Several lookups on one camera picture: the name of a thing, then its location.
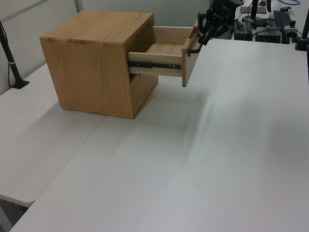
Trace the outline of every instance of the light wood grain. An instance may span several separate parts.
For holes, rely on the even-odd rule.
[[[194,68],[195,62],[198,58],[199,53],[190,54],[190,49],[196,49],[199,47],[198,41],[198,28],[197,22],[195,23],[192,31],[182,48],[182,77],[183,87],[186,87]]]
[[[182,43],[153,43],[146,53],[181,55]]]
[[[129,67],[130,73],[140,73],[146,75],[161,75],[161,76],[182,76],[181,69],[166,69],[166,68],[139,68]]]
[[[137,34],[138,41],[183,44],[192,28],[145,26]]]
[[[182,56],[173,54],[129,52],[128,60],[161,63],[161,64],[178,64],[178,65],[182,64]]]
[[[41,41],[126,45],[145,25],[153,24],[153,13],[82,11],[41,36]]]
[[[133,102],[134,113],[140,111],[143,103],[146,101],[149,94],[154,90],[158,83],[157,75],[136,75],[133,79],[130,88]]]
[[[63,109],[134,117],[123,47],[41,43]]]

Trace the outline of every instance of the electronic equipment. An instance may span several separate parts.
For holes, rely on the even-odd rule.
[[[272,28],[272,30],[266,27],[257,28],[255,41],[280,44],[281,32],[279,31],[279,29],[278,30],[275,30],[275,29],[278,29],[278,28]]]
[[[252,40],[252,27],[249,22],[235,22],[234,23],[234,39],[251,41]]]
[[[291,18],[289,13],[284,11],[273,11],[277,27],[283,32],[285,26],[289,26]]]
[[[250,22],[253,28],[266,27],[267,21],[265,19],[256,17],[257,5],[258,0],[253,0],[250,16],[243,17],[242,21]],[[266,0],[266,8],[268,12],[271,12],[271,0]]]

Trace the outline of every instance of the black cable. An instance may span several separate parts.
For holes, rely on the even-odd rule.
[[[280,30],[280,29],[266,29],[266,30],[260,30],[260,31],[258,31],[258,32],[256,32],[256,33],[254,33],[252,36],[257,35],[257,34],[260,34],[260,33],[263,33],[263,32],[266,32],[266,31],[272,31],[272,30]]]
[[[245,10],[245,12],[248,11],[248,16],[249,16],[249,8],[251,7],[252,3],[253,3],[253,1],[250,3],[250,5],[249,5],[249,6],[247,7],[247,9]]]
[[[11,83],[10,83],[10,64],[8,64],[8,82],[9,82],[9,87],[12,88]]]

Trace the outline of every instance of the wooden drawer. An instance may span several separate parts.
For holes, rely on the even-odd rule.
[[[199,46],[197,24],[194,27],[145,26],[127,47],[130,73],[179,76],[183,87],[189,81]]]

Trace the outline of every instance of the black device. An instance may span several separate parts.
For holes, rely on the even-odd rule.
[[[295,50],[307,51],[307,52],[309,51],[308,43],[307,43],[308,31],[309,31],[309,9],[308,9],[302,36],[300,39],[297,40],[297,44],[295,45]]]
[[[285,7],[281,7],[281,8],[280,8],[280,11],[281,11],[281,12],[288,12],[290,9],[291,9],[290,6],[285,6]]]
[[[265,43],[276,43],[280,44],[281,32],[278,30],[269,30],[269,28],[259,27],[256,29],[256,42],[265,42]]]
[[[273,11],[276,26],[283,32],[285,26],[289,26],[291,23],[291,17],[288,12],[285,11]]]
[[[251,41],[252,40],[252,27],[249,22],[235,22],[234,23],[234,39]]]
[[[265,19],[256,17],[258,0],[252,1],[251,14],[242,18],[243,22],[250,22],[253,28],[266,27],[267,21]],[[271,12],[271,0],[266,0],[266,9]]]
[[[1,45],[3,47],[4,53],[8,59],[9,65],[12,69],[13,75],[15,77],[15,84],[12,86],[12,88],[21,89],[27,84],[29,84],[29,81],[24,81],[19,74],[18,68],[16,66],[15,60],[11,53],[8,39],[6,37],[6,33],[5,33],[5,30],[3,28],[1,21],[0,21],[0,41],[1,41]]]

